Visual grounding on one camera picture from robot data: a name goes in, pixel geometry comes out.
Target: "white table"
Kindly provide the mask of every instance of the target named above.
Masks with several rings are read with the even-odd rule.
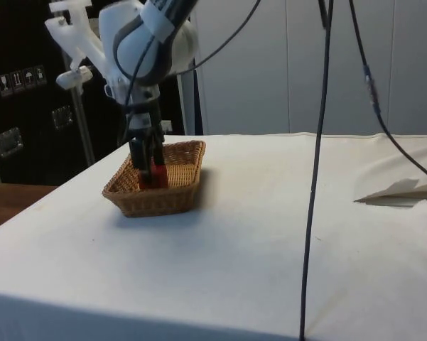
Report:
[[[2,225],[0,341],[296,340],[315,139],[202,139],[192,212],[123,217],[101,196],[122,148]],[[384,137],[322,152],[308,339],[427,340],[427,202],[353,202],[360,172],[397,155]]]

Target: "wicker basket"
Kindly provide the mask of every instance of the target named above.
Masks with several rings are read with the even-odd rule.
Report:
[[[102,191],[127,217],[152,217],[186,212],[193,208],[199,186],[205,142],[189,141],[164,146],[169,187],[142,190],[131,156]]]

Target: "white tablecloth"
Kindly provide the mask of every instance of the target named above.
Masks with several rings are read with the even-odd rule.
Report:
[[[101,196],[122,148],[1,226],[0,341],[296,340],[315,138],[202,139],[192,212],[123,217]],[[353,202],[384,137],[322,153],[308,339],[427,340],[427,202]]]

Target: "white wall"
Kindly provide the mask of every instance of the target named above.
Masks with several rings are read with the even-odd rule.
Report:
[[[254,0],[200,0],[198,59],[242,22]],[[427,133],[427,0],[356,0],[382,116],[395,133]],[[315,131],[324,36],[315,0],[263,0],[248,26],[199,72],[206,134]],[[348,0],[335,2],[327,134],[374,134]]]

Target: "red object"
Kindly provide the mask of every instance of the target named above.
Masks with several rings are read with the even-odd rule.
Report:
[[[151,182],[145,182],[139,172],[139,187],[142,190],[155,190],[157,188],[169,188],[168,170],[165,165],[151,165]]]

